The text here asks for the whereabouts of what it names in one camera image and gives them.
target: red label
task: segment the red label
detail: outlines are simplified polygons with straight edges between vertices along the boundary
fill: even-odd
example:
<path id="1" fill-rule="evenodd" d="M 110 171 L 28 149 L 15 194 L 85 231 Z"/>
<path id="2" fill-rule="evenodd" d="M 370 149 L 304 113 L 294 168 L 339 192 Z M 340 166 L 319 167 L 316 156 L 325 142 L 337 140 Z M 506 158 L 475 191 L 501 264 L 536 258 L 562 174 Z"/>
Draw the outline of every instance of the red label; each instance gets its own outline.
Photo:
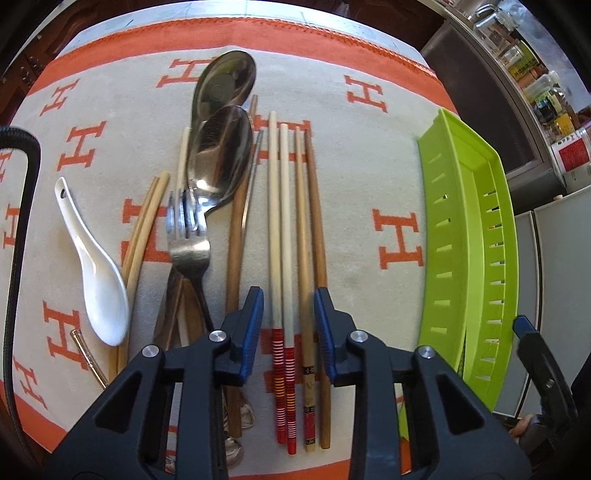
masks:
<path id="1" fill-rule="evenodd" d="M 574 170 L 589 161 L 589 152 L 582 138 L 561 148 L 558 153 L 564 164 L 565 171 Z"/>

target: tablecloth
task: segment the tablecloth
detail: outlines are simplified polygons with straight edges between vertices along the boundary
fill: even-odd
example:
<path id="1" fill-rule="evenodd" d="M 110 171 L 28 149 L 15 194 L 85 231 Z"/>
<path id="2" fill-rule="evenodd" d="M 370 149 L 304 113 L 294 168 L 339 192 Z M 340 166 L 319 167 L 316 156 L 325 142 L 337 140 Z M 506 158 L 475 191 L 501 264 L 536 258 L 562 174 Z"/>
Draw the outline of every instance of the tablecloth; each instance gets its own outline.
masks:
<path id="1" fill-rule="evenodd" d="M 120 265 L 152 177 L 164 169 L 172 175 L 170 185 L 175 182 L 181 132 L 189 124 L 199 73 L 212 58 L 234 48 L 246 50 L 256 61 L 255 130 L 266 128 L 269 112 L 277 111 L 278 120 L 290 127 L 292 151 L 295 126 L 313 130 L 335 307 L 388 345 L 416 346 L 426 262 L 416 140 L 440 106 L 453 110 L 434 73 L 367 41 L 279 20 L 193 18 L 121 31 L 50 63 L 13 120 L 42 146 L 18 303 L 15 391 L 24 429 L 48 450 L 101 392 L 69 331 L 82 329 L 105 370 L 107 360 L 106 347 L 88 323 L 79 260 L 53 186 L 59 177 L 66 178 L 89 230 Z M 241 301 L 250 285 L 262 287 L 269 301 L 267 157 L 265 137 L 249 214 Z M 21 152 L 0 152 L 0 315 L 5 314 L 25 170 Z M 170 270 L 164 205 L 144 256 L 130 355 L 151 341 Z M 224 314 L 230 212 L 231 206 L 223 207 L 207 220 L 212 261 L 204 287 L 216 325 Z M 292 214 L 295 259 L 295 210 Z M 289 456 L 275 441 L 268 305 L 254 371 L 245 387 L 256 425 L 244 431 L 245 457 L 231 475 L 288 478 L 285 472 L 297 471 L 344 478 L 352 388 L 332 391 L 329 450 L 306 453 L 303 448 L 300 385 L 298 454 Z"/>

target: black cable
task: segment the black cable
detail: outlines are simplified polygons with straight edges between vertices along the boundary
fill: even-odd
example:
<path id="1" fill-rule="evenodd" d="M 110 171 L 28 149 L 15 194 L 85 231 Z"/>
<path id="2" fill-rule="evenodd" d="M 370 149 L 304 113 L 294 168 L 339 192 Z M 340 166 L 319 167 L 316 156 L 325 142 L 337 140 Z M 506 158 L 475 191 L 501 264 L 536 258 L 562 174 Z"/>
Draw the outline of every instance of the black cable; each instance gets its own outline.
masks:
<path id="1" fill-rule="evenodd" d="M 14 253 L 12 254 L 10 288 L 8 289 L 6 321 L 4 325 L 4 355 L 2 357 L 4 392 L 6 394 L 8 414 L 12 420 L 18 440 L 36 463 L 35 456 L 27 443 L 27 438 L 22 429 L 21 420 L 18 417 L 14 385 L 12 383 L 12 350 L 14 345 L 14 329 L 17 320 L 18 291 L 21 286 L 22 259 L 25 253 L 25 240 L 27 238 L 27 226 L 31 214 L 31 205 L 33 204 L 33 195 L 41 164 L 41 147 L 37 139 L 30 133 L 16 127 L 0 126 L 0 149 L 3 148 L 22 150 L 27 155 L 27 175 L 25 176 L 25 186 L 22 191 L 21 206 L 18 214 Z"/>

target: white ceramic spoon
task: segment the white ceramic spoon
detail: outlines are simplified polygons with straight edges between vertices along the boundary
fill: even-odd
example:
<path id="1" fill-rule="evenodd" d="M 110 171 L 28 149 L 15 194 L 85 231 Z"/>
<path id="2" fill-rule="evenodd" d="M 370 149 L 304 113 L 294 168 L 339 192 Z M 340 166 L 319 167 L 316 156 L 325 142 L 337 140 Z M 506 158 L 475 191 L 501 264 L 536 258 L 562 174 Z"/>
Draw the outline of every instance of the white ceramic spoon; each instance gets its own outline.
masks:
<path id="1" fill-rule="evenodd" d="M 129 302 L 119 269 L 86 228 L 64 177 L 59 178 L 54 190 L 82 264 L 84 302 L 90 325 L 107 345 L 119 345 L 129 328 Z"/>

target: bottle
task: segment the bottle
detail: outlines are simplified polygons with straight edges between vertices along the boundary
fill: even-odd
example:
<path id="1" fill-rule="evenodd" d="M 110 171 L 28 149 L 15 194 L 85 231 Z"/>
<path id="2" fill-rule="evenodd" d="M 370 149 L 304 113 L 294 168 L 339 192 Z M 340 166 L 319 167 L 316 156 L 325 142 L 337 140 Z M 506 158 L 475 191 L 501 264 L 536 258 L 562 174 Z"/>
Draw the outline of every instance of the bottle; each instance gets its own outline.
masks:
<path id="1" fill-rule="evenodd" d="M 517 46 L 521 50 L 521 59 L 517 60 L 511 67 L 508 68 L 511 76 L 519 81 L 531 69 L 539 65 L 540 61 L 530 46 L 522 40 L 517 42 Z"/>
<path id="2" fill-rule="evenodd" d="M 587 123 L 552 145 L 563 175 L 591 161 L 590 134 L 591 124 Z"/>
<path id="3" fill-rule="evenodd" d="M 542 93 L 550 90 L 556 83 L 560 83 L 558 74 L 552 70 L 551 72 L 544 73 L 534 83 L 528 85 L 523 89 L 523 94 L 529 103 L 532 103 Z"/>
<path id="4" fill-rule="evenodd" d="M 523 54 L 521 53 L 521 50 L 519 49 L 518 45 L 510 46 L 499 56 L 499 60 L 505 66 L 506 69 L 514 65 L 522 58 Z"/>
<path id="5" fill-rule="evenodd" d="M 511 14 L 499 10 L 474 25 L 476 35 L 480 37 L 494 55 L 499 55 L 509 48 L 513 38 L 511 33 L 517 23 Z"/>
<path id="6" fill-rule="evenodd" d="M 525 87 L 534 83 L 537 79 L 538 79 L 538 74 L 535 72 L 535 69 L 531 69 L 529 72 L 527 72 L 525 75 L 523 75 L 523 77 L 521 77 L 517 81 L 517 84 L 523 90 Z"/>
<path id="7" fill-rule="evenodd" d="M 552 87 L 536 98 L 531 106 L 542 125 L 548 125 L 566 112 L 566 95 L 562 88 Z"/>

